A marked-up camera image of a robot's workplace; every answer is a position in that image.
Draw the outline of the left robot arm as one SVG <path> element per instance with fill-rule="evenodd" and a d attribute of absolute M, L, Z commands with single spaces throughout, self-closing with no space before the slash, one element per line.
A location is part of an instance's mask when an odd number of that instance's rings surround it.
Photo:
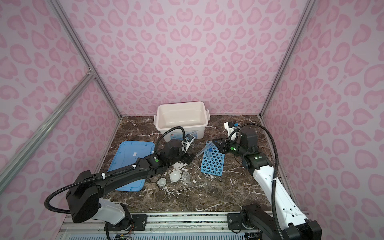
<path fill-rule="evenodd" d="M 195 158 L 187 153 L 191 144 L 191 141 L 170 140 L 162 150 L 138 158 L 132 165 L 106 173 L 82 172 L 75 180 L 77 185 L 66 194 L 73 222 L 94 218 L 101 209 L 99 199 L 120 187 L 162 174 L 177 162 L 190 164 Z"/>

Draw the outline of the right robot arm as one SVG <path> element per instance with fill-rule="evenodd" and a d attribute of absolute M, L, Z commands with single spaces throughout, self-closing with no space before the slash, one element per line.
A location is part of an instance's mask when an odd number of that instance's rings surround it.
<path fill-rule="evenodd" d="M 270 240 L 319 240 L 322 229 L 317 221 L 299 209 L 278 178 L 279 158 L 271 161 L 259 150 L 258 134 L 252 124 L 233 130 L 228 138 L 214 139 L 213 144 L 222 154 L 240 157 L 243 167 L 260 185 L 272 207 L 267 214 L 258 204 L 241 210 L 242 227 L 257 228 L 260 237 Z"/>

